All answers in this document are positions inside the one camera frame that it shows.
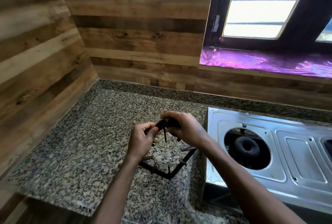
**hand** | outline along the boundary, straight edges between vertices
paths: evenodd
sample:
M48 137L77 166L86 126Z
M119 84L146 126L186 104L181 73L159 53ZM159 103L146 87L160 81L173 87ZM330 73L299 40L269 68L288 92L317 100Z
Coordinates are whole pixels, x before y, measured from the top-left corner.
M142 161L149 152L152 143L155 142L153 138L156 134L160 134L158 127L155 126L156 123L152 122L136 124L134 126L131 130L126 158L134 160L137 164Z
M201 124L190 113L168 111L161 115L162 119L166 117L175 118L181 125L181 129L169 127L166 131L176 134L189 145L201 148L204 140L209 137L205 129L203 129Z

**window frame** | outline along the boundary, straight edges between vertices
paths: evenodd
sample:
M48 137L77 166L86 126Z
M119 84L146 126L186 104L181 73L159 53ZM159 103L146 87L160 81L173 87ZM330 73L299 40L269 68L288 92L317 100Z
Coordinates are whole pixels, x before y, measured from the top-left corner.
M332 53L331 42L316 41L332 17L332 0L299 0L278 39L223 37L230 2L211 0L204 46L277 53Z

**right hand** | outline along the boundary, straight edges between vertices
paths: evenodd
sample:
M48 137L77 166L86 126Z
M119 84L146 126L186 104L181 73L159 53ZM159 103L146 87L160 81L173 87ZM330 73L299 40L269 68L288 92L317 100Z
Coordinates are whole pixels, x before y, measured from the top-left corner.
M209 136L201 124L190 113L168 111L161 115L161 119L166 117L175 118L179 121L181 128L169 127L167 132L176 134L185 143L201 148L204 140Z

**purple foil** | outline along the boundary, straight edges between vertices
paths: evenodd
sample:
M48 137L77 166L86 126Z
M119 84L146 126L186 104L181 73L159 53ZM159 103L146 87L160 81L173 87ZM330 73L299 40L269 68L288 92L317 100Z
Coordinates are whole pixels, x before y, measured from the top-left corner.
M257 51L203 48L200 64L332 78L332 55L281 55Z

